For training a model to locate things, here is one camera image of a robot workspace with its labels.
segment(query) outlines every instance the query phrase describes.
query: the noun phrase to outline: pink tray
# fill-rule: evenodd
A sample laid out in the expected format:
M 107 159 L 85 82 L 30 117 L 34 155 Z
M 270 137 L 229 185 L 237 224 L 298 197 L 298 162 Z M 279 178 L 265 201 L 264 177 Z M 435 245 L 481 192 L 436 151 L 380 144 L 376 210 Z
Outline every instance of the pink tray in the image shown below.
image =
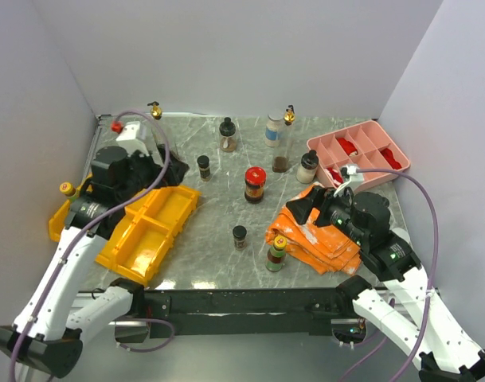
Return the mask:
M 353 157 L 346 155 L 336 138 L 351 141 L 357 147 L 358 155 Z M 382 129 L 382 126 L 375 121 L 358 123 L 333 133 L 311 138 L 307 141 L 307 147 L 310 150 L 316 150 L 319 157 L 319 169 L 316 171 L 316 176 L 325 187 L 336 187 L 327 168 L 332 167 L 339 171 L 339 167 L 346 163 L 356 163 L 362 169 L 392 169 L 380 154 L 380 151 L 386 148 L 390 149 L 393 152 L 394 159 L 400 162 L 402 167 L 399 171 L 410 167 L 409 159 Z M 396 177 L 397 175 L 391 173 L 365 173 L 364 183 L 357 190 L 363 191 L 375 185 L 392 181 Z

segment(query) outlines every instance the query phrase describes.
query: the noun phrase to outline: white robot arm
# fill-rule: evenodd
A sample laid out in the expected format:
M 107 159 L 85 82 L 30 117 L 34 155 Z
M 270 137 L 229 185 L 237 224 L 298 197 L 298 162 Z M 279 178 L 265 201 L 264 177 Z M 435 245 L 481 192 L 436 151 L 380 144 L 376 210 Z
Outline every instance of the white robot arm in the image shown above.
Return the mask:
M 407 356 L 420 336 L 424 303 L 430 297 L 423 341 L 413 355 L 423 382 L 476 381 L 485 376 L 485 350 L 460 327 L 434 290 L 409 243 L 390 230 L 389 201 L 376 193 L 354 190 L 364 181 L 357 165 L 341 168 L 344 183 L 334 189 L 315 186 L 287 207 L 298 224 L 319 210 L 315 225 L 334 225 L 359 247 L 363 263 L 407 310 L 413 323 L 389 306 L 361 276 L 338 286 L 349 309 L 372 322 Z
M 114 281 L 101 296 L 81 310 L 69 314 L 80 287 L 99 252 L 111 237 L 125 212 L 120 209 L 100 220 L 81 237 L 64 260 L 64 251 L 80 230 L 98 216 L 149 188 L 162 167 L 154 163 L 144 140 L 145 126 L 140 122 L 114 126 L 118 146 L 97 151 L 92 161 L 92 176 L 82 185 L 79 197 L 70 205 L 60 243 L 39 286 L 13 325 L 0 326 L 0 349 L 9 357 L 14 344 L 18 361 L 59 378 L 66 376 L 78 361 L 85 343 L 109 322 L 124 315 L 144 316 L 143 286 L 126 279 Z M 179 185 L 188 165 L 172 158 L 156 188 Z M 54 283 L 45 293 L 50 279 Z M 33 316 L 37 300 L 40 311 Z

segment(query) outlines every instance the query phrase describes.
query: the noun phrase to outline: black metal frame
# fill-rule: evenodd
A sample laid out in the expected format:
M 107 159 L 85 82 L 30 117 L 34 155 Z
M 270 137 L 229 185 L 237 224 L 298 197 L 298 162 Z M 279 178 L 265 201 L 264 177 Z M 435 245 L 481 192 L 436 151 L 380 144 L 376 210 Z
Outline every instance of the black metal frame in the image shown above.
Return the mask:
M 357 318 L 336 288 L 145 291 L 151 317 L 177 335 L 309 333 L 332 335 L 332 319 Z M 169 337 L 153 325 L 150 337 Z

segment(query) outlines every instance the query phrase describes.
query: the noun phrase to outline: small bottle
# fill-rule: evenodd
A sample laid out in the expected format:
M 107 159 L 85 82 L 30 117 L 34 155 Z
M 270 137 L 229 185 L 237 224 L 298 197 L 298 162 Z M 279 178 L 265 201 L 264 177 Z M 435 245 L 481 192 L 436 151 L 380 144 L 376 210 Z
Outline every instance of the small bottle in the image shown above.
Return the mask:
M 284 256 L 287 254 L 287 238 L 276 236 L 272 247 L 267 252 L 266 267 L 270 272 L 280 271 L 284 264 Z
M 267 174 L 261 167 L 250 167 L 245 172 L 245 200 L 249 203 L 260 203 L 264 198 L 264 186 Z
M 161 120 L 162 118 L 162 109 L 159 106 L 159 102 L 150 102 L 147 106 L 152 106 L 150 109 L 150 115 L 152 118 L 154 118 L 156 121 Z M 180 157 L 178 156 L 178 147 L 177 147 L 177 141 L 175 140 L 173 131 L 166 125 L 166 123 L 160 123 L 159 126 L 162 128 L 162 131 L 166 135 L 166 139 L 168 140 L 168 143 L 170 144 L 170 153 L 177 159 Z M 157 149 L 159 152 L 164 152 L 164 143 L 162 140 L 162 137 L 159 134 L 156 134 L 154 129 L 151 129 L 152 134 L 154 135 L 155 139 L 155 144 L 157 145 Z
M 280 132 L 284 127 L 283 116 L 284 113 L 279 109 L 268 113 L 264 141 L 269 147 L 276 147 L 280 143 Z
M 80 194 L 80 190 L 76 189 L 72 183 L 69 183 L 68 181 L 64 181 L 60 185 L 60 192 L 63 193 L 71 203 L 75 201 Z
M 293 144 L 293 122 L 295 121 L 295 114 L 293 105 L 288 106 L 284 114 L 284 126 L 280 131 L 280 139 L 274 147 L 274 154 L 272 156 L 272 171 L 275 173 L 284 173 L 290 166 L 290 152 Z
M 313 181 L 316 174 L 316 169 L 319 166 L 319 157 L 315 150 L 309 150 L 300 159 L 300 166 L 297 170 L 297 180 L 301 183 L 308 184 Z
M 219 148 L 227 153 L 231 153 L 237 148 L 237 137 L 235 133 L 235 123 L 229 117 L 219 125 Z
M 248 234 L 248 230 L 243 225 L 237 225 L 232 230 L 233 242 L 235 243 L 235 249 L 242 251 L 245 246 L 245 237 Z
M 200 169 L 200 178 L 203 181 L 209 181 L 212 177 L 210 173 L 210 160 L 206 155 L 200 155 L 196 160 L 198 163 L 198 168 Z

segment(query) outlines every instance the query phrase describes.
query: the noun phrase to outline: tabletop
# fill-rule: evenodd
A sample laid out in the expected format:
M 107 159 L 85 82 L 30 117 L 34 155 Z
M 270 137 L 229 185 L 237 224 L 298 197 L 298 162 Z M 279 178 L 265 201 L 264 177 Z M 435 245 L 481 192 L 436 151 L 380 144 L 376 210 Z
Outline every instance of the tabletop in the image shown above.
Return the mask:
M 140 120 L 137 117 L 124 121 Z M 181 160 L 190 170 L 183 184 L 201 191 L 198 207 L 189 216 L 184 229 L 162 261 L 151 289 L 250 289 L 336 287 L 349 276 L 342 272 L 320 275 L 313 268 L 287 256 L 283 269 L 272 273 L 265 267 L 268 245 L 264 241 L 267 226 L 277 217 L 286 201 L 306 188 L 295 174 L 301 156 L 307 152 L 309 138 L 342 129 L 366 119 L 300 118 L 295 121 L 291 167 L 286 173 L 272 172 L 272 148 L 264 143 L 268 118 L 233 118 L 239 132 L 238 145 L 231 153 L 219 149 L 218 127 L 223 117 L 164 115 L 161 126 L 173 131 Z M 111 117 L 103 117 L 98 126 L 96 149 L 115 144 L 110 130 Z M 210 158 L 210 181 L 202 181 L 196 159 Z M 244 173 L 251 166 L 267 172 L 264 199 L 258 205 L 244 198 Z M 391 228 L 405 228 L 405 221 L 392 182 L 370 191 L 390 201 Z M 248 245 L 243 251 L 233 246 L 232 229 L 244 225 Z M 373 285 L 377 278 L 364 265 L 358 270 Z M 81 290 L 106 288 L 119 275 L 94 263 Z

